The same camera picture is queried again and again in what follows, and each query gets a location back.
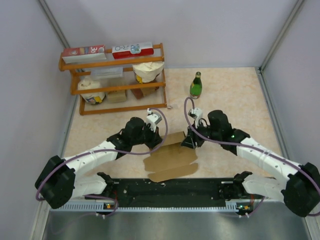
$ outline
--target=metal vent strip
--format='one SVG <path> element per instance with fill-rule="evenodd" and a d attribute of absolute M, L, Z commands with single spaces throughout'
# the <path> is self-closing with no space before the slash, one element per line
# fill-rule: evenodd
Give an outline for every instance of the metal vent strip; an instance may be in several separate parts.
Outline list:
<path fill-rule="evenodd" d="M 112 209 L 104 209 L 103 202 L 72 201 L 60 208 L 51 209 L 52 212 L 111 212 Z M 215 207 L 119 207 L 117 212 L 238 212 L 236 202 L 226 202 L 225 206 Z"/>

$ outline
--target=gray floor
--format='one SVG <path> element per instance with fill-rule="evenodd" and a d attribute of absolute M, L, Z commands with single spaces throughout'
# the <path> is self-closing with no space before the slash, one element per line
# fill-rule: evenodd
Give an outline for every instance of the gray floor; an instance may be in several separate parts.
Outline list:
<path fill-rule="evenodd" d="M 304 218 L 264 202 L 249 219 L 215 212 L 118 212 L 103 220 L 83 212 L 50 212 L 43 240 L 308 240 Z"/>

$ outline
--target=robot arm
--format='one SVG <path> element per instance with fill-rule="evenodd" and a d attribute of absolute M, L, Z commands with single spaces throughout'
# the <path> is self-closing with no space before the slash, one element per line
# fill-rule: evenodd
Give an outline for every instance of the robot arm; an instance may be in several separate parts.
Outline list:
<path fill-rule="evenodd" d="M 58 156 L 50 158 L 35 182 L 37 189 L 57 166 L 64 161 L 74 160 L 55 172 L 41 189 L 40 193 L 49 205 L 53 209 L 57 209 L 71 199 L 101 194 L 108 184 L 112 184 L 112 179 L 102 172 L 93 176 L 84 176 L 85 173 L 101 164 L 121 158 L 126 154 L 125 152 L 131 152 L 135 145 L 145 144 L 152 149 L 161 143 L 162 138 L 159 136 L 157 124 L 162 120 L 162 117 L 149 109 L 147 113 L 146 122 L 139 117 L 132 117 L 126 123 L 125 128 L 94 148 L 65 159 Z"/>
<path fill-rule="evenodd" d="M 233 183 L 241 186 L 247 193 L 276 199 L 300 217 L 306 217 L 320 202 L 320 196 L 310 181 L 288 165 L 288 163 L 291 163 L 302 169 L 320 186 L 318 169 L 311 163 L 302 165 L 288 159 L 281 162 L 271 157 L 273 155 L 284 159 L 260 145 L 246 132 L 232 128 L 228 117 L 221 110 L 214 110 L 208 114 L 209 124 L 206 124 L 206 126 L 201 109 L 191 109 L 188 115 L 194 119 L 192 126 L 199 134 L 210 140 L 225 142 L 225 144 L 220 144 L 223 149 L 250 160 L 274 176 L 274 178 L 262 177 L 248 171 L 235 175 Z M 204 141 L 188 127 L 187 136 L 181 145 L 195 149 L 201 147 Z"/>

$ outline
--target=green bottle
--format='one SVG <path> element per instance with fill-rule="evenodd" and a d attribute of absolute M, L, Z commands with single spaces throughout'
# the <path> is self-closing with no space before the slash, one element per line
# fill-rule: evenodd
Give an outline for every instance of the green bottle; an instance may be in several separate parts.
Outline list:
<path fill-rule="evenodd" d="M 201 72 L 197 71 L 195 73 L 195 78 L 193 79 L 190 86 L 190 97 L 193 99 L 198 99 L 202 92 L 202 83 L 201 83 Z"/>

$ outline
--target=marble-patterned surface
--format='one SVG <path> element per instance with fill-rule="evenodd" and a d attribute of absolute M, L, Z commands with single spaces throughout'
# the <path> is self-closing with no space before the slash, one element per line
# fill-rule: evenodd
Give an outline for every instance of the marble-patterned surface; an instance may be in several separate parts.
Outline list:
<path fill-rule="evenodd" d="M 162 108 L 165 113 L 169 133 L 187 130 L 183 104 L 189 94 L 189 87 L 195 73 L 202 73 L 202 95 L 195 100 L 196 107 L 203 110 L 205 116 L 220 109 L 227 114 L 234 128 L 251 135 L 265 147 L 280 153 L 276 136 L 269 117 L 267 106 L 260 89 L 258 78 L 253 67 L 242 68 L 179 68 L 166 69 L 166 92 L 169 105 L 173 109 Z M 117 133 L 131 117 L 146 119 L 146 111 L 127 111 L 100 115 L 80 116 L 79 110 L 73 118 L 65 156 L 73 156 L 97 146 L 108 136 Z M 160 134 L 165 132 L 165 124 L 159 125 Z M 144 145 L 133 147 L 133 152 L 146 152 Z M 237 157 L 223 150 L 219 145 L 205 142 L 196 150 L 199 169 L 188 176 L 193 178 L 233 177 L 243 171 L 268 175 L 250 161 Z M 125 155 L 122 158 L 107 162 L 96 169 L 105 172 L 112 178 L 146 178 L 143 159 L 146 156 Z"/>

